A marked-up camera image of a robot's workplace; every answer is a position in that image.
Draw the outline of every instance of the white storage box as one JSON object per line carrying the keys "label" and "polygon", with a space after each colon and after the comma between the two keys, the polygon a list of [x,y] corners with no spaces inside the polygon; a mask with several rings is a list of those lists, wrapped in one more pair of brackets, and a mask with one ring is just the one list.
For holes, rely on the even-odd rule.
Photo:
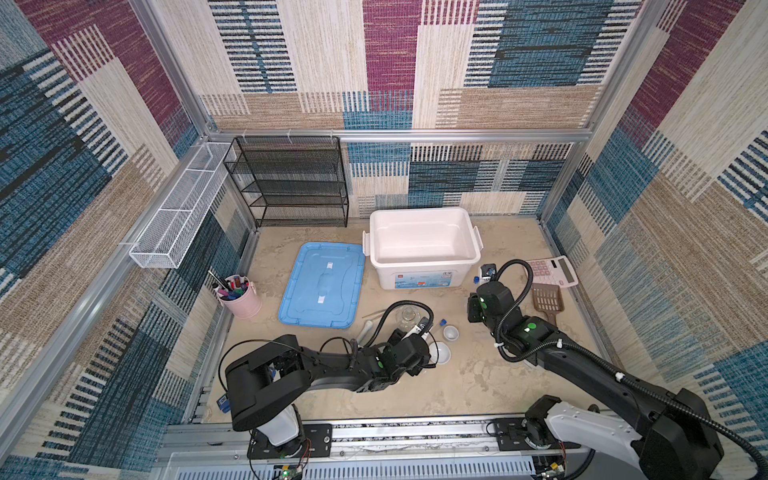
{"label": "white storage box", "polygon": [[362,251],[385,290],[460,286],[480,261],[482,240],[459,207],[377,210]]}

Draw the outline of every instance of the white wire basket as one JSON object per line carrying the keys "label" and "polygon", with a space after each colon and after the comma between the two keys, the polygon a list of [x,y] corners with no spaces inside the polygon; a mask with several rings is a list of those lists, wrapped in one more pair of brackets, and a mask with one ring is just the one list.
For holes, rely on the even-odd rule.
{"label": "white wire basket", "polygon": [[200,146],[131,248],[141,268],[178,268],[187,255],[205,214],[227,178],[223,162],[235,161],[230,144]]}

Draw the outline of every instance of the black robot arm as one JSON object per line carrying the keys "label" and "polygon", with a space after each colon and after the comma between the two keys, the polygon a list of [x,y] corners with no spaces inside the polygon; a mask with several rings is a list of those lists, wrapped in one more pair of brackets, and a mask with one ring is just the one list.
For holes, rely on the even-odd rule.
{"label": "black robot arm", "polygon": [[[723,446],[717,436],[720,433],[755,461],[757,473],[753,479],[768,478],[768,462],[760,451],[712,421],[706,404],[695,393],[687,389],[672,393],[631,376],[578,345],[549,322],[523,316],[519,305],[530,290],[532,271],[523,260],[511,260],[505,267],[513,264],[522,265],[528,273],[520,297],[515,299],[498,281],[502,269],[469,297],[468,320],[483,322],[488,327],[507,362],[528,361],[558,374],[603,402],[629,425],[616,424],[621,430],[611,433],[610,423],[599,419],[599,414],[578,411],[556,397],[544,396],[526,413],[529,439],[539,445],[558,439],[594,446],[594,441],[613,448],[616,438],[622,436],[626,448],[615,448],[615,456],[636,465],[650,480],[705,480],[723,458]],[[578,421],[569,419],[564,412],[573,412],[570,417],[578,417]],[[616,438],[606,437],[605,432]],[[563,438],[569,434],[578,439]]]}
{"label": "black robot arm", "polygon": [[403,373],[418,375],[429,364],[421,335],[394,345],[323,353],[283,335],[232,362],[226,369],[232,427],[239,432],[269,422],[302,393],[318,389],[376,392],[397,383]]}

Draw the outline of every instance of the pink pen cup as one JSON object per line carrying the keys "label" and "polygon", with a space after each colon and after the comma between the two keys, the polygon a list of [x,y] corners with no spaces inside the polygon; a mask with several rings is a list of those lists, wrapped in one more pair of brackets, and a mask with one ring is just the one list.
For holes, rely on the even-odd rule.
{"label": "pink pen cup", "polygon": [[251,316],[255,316],[259,310],[261,310],[261,298],[259,298],[259,296],[256,294],[256,288],[253,285],[253,282],[248,280],[247,276],[232,275],[228,276],[224,280],[227,282],[227,284],[229,284],[230,281],[234,281],[236,276],[240,277],[241,283],[248,282],[248,290],[246,290],[245,293],[243,293],[243,295],[236,300],[224,300],[218,293],[216,296],[219,299],[219,302],[225,308],[228,308],[229,311],[232,312],[236,317],[249,318]]}

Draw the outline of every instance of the sticker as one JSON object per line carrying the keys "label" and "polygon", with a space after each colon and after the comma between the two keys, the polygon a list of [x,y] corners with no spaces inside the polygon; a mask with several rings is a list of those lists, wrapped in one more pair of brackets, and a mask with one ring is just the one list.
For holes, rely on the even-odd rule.
{"label": "sticker", "polygon": [[397,273],[395,288],[434,288],[451,286],[453,272]]}

